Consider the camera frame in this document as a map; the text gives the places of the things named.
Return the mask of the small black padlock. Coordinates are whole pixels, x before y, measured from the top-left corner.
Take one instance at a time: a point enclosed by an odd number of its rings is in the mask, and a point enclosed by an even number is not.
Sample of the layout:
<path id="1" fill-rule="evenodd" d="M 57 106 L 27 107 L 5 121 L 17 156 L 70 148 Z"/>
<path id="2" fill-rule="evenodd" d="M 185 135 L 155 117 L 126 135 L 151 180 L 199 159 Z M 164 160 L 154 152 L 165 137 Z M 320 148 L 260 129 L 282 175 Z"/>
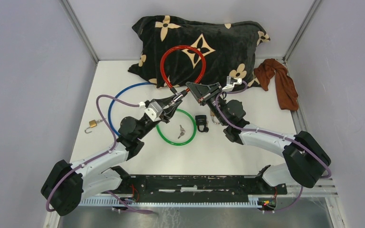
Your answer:
<path id="1" fill-rule="evenodd" d="M 207 133 L 209 131 L 207 116 L 204 114 L 196 115 L 195 122 L 197 130 L 201 133 Z"/>

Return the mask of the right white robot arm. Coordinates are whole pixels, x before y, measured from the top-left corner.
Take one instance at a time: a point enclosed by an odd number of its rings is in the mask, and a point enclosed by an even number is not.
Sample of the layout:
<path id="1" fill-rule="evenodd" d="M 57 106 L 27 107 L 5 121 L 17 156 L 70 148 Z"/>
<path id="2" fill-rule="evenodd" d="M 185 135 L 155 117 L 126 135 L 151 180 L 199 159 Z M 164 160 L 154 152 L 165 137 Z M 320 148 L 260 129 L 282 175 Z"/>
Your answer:
<path id="1" fill-rule="evenodd" d="M 261 178 L 255 181 L 258 192 L 267 194 L 280 184 L 290 183 L 313 188 L 319 179 L 331 177 L 331 159 L 310 133 L 278 133 L 246 121 L 242 102 L 225 101 L 219 83 L 187 82 L 186 85 L 198 104 L 207 105 L 225 126 L 223 132 L 229 141 L 255 146 L 284 159 L 284 163 L 267 166 L 261 171 Z"/>

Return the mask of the green cable lock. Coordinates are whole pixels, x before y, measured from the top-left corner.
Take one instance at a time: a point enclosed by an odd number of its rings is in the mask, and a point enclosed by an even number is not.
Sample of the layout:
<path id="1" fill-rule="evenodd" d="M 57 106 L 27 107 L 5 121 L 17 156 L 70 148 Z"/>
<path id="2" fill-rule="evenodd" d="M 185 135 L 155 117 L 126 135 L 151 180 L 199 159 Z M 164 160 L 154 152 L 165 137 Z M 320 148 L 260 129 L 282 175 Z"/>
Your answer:
<path id="1" fill-rule="evenodd" d="M 193 141 L 197 133 L 194 117 L 187 111 L 177 109 L 176 119 L 169 124 L 160 123 L 156 130 L 160 138 L 172 146 L 184 146 Z"/>

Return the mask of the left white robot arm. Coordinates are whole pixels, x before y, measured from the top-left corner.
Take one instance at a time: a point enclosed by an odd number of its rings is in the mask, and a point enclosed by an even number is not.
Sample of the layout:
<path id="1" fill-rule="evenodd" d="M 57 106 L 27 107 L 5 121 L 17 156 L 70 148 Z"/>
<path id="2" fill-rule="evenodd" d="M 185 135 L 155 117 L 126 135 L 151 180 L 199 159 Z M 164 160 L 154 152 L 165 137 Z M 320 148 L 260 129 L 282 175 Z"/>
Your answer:
<path id="1" fill-rule="evenodd" d="M 112 134 L 113 145 L 75 162 L 58 161 L 40 191 L 47 200 L 46 210 L 64 216 L 81 201 L 96 194 L 108 190 L 127 192 L 130 180 L 117 170 L 116 165 L 135 157 L 144 146 L 141 139 L 160 122 L 169 123 L 182 101 L 182 95 L 172 95 L 140 102 L 137 107 L 144 110 L 143 116 L 140 119 L 124 117 L 119 135 Z"/>

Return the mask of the red cable lock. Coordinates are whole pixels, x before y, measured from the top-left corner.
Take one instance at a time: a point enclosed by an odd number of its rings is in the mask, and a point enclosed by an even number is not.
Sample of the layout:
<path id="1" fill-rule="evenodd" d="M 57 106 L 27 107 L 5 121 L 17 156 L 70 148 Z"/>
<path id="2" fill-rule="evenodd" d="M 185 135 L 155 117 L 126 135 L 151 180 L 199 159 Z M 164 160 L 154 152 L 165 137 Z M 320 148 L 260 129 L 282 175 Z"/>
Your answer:
<path id="1" fill-rule="evenodd" d="M 190 91 L 177 91 L 183 83 L 201 83 L 206 71 L 205 54 L 198 47 L 178 45 L 167 50 L 160 59 L 159 72 L 164 85 L 174 96 L 184 98 Z"/>

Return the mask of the cable lock keys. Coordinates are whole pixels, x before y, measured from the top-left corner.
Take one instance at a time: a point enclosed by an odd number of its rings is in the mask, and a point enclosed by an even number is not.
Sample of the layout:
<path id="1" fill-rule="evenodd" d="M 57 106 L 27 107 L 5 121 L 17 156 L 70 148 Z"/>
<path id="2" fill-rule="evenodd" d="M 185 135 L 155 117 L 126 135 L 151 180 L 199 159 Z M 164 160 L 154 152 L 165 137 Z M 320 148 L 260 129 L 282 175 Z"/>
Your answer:
<path id="1" fill-rule="evenodd" d="M 180 125 L 180 134 L 178 136 L 178 139 L 180 139 L 181 137 L 183 137 L 185 135 L 185 129 L 183 128 L 182 125 Z"/>

